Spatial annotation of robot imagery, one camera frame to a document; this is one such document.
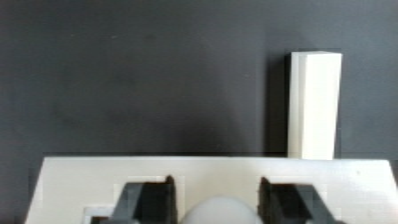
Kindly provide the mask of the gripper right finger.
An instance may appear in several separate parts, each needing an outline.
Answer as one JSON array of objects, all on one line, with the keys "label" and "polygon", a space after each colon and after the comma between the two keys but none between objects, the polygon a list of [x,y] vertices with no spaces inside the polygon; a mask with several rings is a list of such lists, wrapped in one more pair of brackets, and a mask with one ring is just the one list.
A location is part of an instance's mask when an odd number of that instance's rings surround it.
[{"label": "gripper right finger", "polygon": [[311,185],[260,182],[258,214],[265,224],[345,224]]}]

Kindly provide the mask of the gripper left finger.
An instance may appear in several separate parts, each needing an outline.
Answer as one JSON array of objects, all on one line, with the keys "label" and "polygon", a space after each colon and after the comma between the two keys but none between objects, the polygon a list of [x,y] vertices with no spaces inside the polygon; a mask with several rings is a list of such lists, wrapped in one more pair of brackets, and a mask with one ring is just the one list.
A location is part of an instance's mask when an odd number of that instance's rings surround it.
[{"label": "gripper left finger", "polygon": [[94,216],[91,224],[178,224],[176,185],[164,182],[128,182],[110,216]]}]

